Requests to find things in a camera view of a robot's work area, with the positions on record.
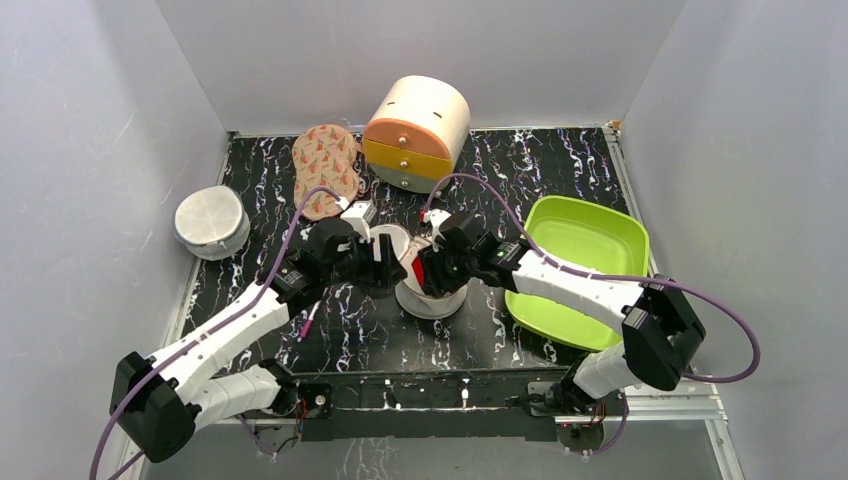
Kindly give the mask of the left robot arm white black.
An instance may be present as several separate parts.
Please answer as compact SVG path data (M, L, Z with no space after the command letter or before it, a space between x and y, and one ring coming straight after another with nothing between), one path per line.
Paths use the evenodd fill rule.
M247 287L183 338L117 365L110 412L152 463L180 451L199 430L253 410L288 417L312 408L315 388L273 359L224 377L219 371L265 334L348 283L372 297L393 294L407 276L404 233L385 226L362 234L340 219L319 221L305 241L286 248L267 278Z

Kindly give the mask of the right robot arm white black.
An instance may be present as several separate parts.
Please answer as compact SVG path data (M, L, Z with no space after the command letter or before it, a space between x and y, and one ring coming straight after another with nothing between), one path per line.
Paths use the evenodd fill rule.
M620 335L617 344L589 354L561 380L564 403L577 414L590 413L604 396L630 386L674 390L706 337L667 278L596 273L528 239L502 239L465 212L430 210L421 221L430 227L432 243L419 251L412 269L424 294L443 297L476 278L563 305Z

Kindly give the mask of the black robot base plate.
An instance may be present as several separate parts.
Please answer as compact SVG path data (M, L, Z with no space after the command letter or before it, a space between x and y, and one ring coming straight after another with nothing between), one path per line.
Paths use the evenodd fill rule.
M297 373L308 442L366 437L556 440L574 413L562 368Z

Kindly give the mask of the red bra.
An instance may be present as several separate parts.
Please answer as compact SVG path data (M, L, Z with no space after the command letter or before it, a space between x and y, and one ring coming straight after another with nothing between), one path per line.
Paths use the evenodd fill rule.
M412 269L416 278L416 281L420 286L423 286L425 280L425 274L423 269L423 264L421 258L417 256L412 262Z

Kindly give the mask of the white mesh laundry bag beige zipper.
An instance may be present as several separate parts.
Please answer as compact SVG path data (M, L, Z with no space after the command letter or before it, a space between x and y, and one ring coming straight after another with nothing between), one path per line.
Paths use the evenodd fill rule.
M388 235L395 257L406 272L406 278L395 286L395 297L401 308L411 316L424 320L440 320L456 313L464 304L467 286L437 293L429 284L431 277L425 272L425 263L419 254L432 245L428 237L412 236L398 224L381 224L370 229L373 240Z

